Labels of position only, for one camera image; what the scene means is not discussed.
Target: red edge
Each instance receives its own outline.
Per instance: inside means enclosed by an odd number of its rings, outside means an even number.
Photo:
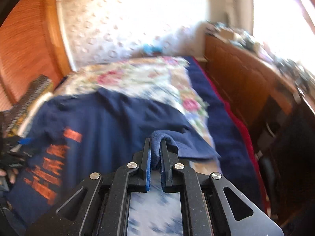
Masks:
[[[196,58],[194,57],[193,59],[194,59],[195,63],[199,66],[199,68],[201,69],[201,71],[204,74],[204,76],[207,78],[208,82],[210,83],[210,85],[211,85],[213,91],[215,92],[215,94],[217,95],[217,97],[223,102],[224,108],[225,108],[227,114],[229,115],[229,117],[234,122],[235,126],[238,128],[239,132],[242,135],[242,138],[243,138],[243,141],[245,143],[245,146],[246,146],[249,158],[250,158],[250,160],[251,160],[251,162],[252,162],[252,164],[254,166],[254,169],[255,169],[255,172],[256,172],[256,176],[258,178],[261,198],[262,198],[262,201],[263,201],[265,213],[267,214],[267,207],[269,205],[268,205],[268,202],[266,200],[266,190],[265,190],[264,182],[263,182],[262,177],[261,177],[260,172],[259,172],[258,162],[257,162],[257,160],[255,158],[255,155],[254,155],[254,148],[253,148],[252,141],[250,139],[249,132],[248,132],[246,126],[244,125],[244,123],[233,114],[233,112],[231,111],[231,108],[230,108],[230,104],[227,101],[223,100],[223,98],[220,96],[216,86],[213,84],[213,82],[206,75],[205,71],[199,65],[199,63],[196,60]]]

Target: dark fabric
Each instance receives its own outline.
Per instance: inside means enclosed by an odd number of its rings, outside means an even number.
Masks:
[[[208,129],[215,142],[215,149],[223,175],[256,206],[262,209],[259,184],[254,166],[248,156],[242,136],[224,109],[223,103],[204,77],[193,57],[184,56],[190,63],[187,68],[194,90],[209,104]]]
[[[158,130],[166,130],[183,158],[217,155],[181,112],[160,102],[106,89],[53,98],[38,111],[28,135],[41,153],[28,161],[30,169],[20,173],[6,197],[31,224],[90,173],[114,172],[130,162],[143,149],[145,138]],[[152,156],[159,159],[157,152]]]

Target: window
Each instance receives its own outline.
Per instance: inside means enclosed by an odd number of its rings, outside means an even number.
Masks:
[[[290,58],[315,75],[315,8],[309,0],[254,0],[254,37],[276,55]]]

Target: patterned wallpaper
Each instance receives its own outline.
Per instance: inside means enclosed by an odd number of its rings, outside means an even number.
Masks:
[[[207,0],[62,0],[76,68],[139,57],[142,45],[165,55],[203,54]]]

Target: floral bedspread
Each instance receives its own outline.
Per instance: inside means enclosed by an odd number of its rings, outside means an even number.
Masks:
[[[91,93],[100,87],[130,97],[156,100],[182,112],[194,129],[213,148],[207,128],[207,104],[193,90],[182,57],[150,57],[91,65],[72,73],[55,95]]]

